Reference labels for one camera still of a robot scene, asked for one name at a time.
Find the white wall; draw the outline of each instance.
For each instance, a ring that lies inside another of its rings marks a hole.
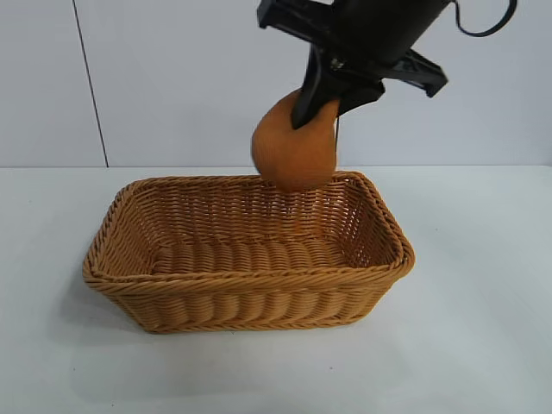
[[[257,0],[78,0],[108,154],[116,166],[250,165],[255,124],[300,85],[307,46],[257,28]],[[488,28],[505,0],[462,0]],[[552,163],[550,2],[522,2],[484,40],[455,28],[453,8],[418,50],[450,84],[433,100],[397,82],[342,119],[340,162]]]
[[[505,0],[461,0],[469,29],[490,28]],[[520,2],[509,26],[473,39],[450,7],[416,49],[442,65],[449,84],[433,99],[388,81],[387,93],[342,118],[348,165],[552,164],[552,3]]]
[[[251,165],[250,135],[300,86],[308,51],[257,27],[259,1],[76,0],[112,166]],[[473,30],[506,5],[461,2]],[[342,118],[341,164],[552,164],[552,5],[522,2],[482,40],[453,11],[416,47],[449,85],[428,99],[386,82]],[[0,67],[0,166],[104,164],[71,0],[2,2]]]
[[[0,3],[0,166],[103,166],[71,0]]]

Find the woven texture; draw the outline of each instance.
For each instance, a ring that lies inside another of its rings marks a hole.
[[[116,196],[85,282],[143,329],[309,329],[364,317],[414,264],[373,185],[286,194],[256,176],[145,179]]]

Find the orange fruit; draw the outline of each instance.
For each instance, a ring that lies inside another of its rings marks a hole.
[[[324,105],[306,125],[293,129],[299,91],[276,103],[253,134],[251,154],[263,179],[282,191],[305,191],[327,184],[336,170],[334,125],[339,101]]]

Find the basket rim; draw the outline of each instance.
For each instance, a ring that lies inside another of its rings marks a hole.
[[[264,181],[259,175],[232,175],[232,176],[168,176],[152,177],[136,180],[123,187],[111,204],[100,230],[97,232],[91,247],[83,263],[83,276],[85,283],[92,288],[109,294],[140,294],[154,288],[156,292],[171,294],[189,291],[213,291],[233,288],[242,290],[247,284],[248,290],[255,289],[278,289],[281,290],[282,282],[285,286],[293,289],[305,288],[328,288],[336,287],[336,275],[340,275],[339,286],[353,287],[365,285],[367,282],[389,283],[405,276],[414,266],[415,255],[402,229],[398,226],[394,216],[387,209],[386,204],[380,196],[375,185],[361,172],[338,171],[334,174],[333,183],[339,183],[344,179],[354,179],[356,184],[362,187],[370,197],[368,202],[379,214],[376,215],[380,224],[393,236],[393,251],[396,250],[396,258],[390,264],[367,266],[367,267],[305,267],[286,270],[269,270],[259,272],[229,271],[229,272],[201,272],[201,273],[167,273],[162,275],[135,274],[128,276],[113,276],[98,269],[98,260],[101,257],[105,240],[109,238],[112,229],[112,222],[137,190],[144,185],[155,185],[160,183],[175,182],[190,185],[220,185],[220,181],[243,182],[251,180],[252,183],[271,185]],[[325,274],[332,277],[326,280]]]

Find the black robotic arm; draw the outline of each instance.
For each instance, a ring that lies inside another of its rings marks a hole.
[[[402,80],[433,97],[448,82],[442,68],[411,47],[441,12],[454,3],[456,22],[470,36],[496,33],[511,20],[518,0],[502,20],[480,33],[461,26],[458,0],[262,0],[259,25],[272,26],[310,43],[303,87],[292,112],[298,129],[327,102],[340,99],[339,115],[375,102],[383,78]]]

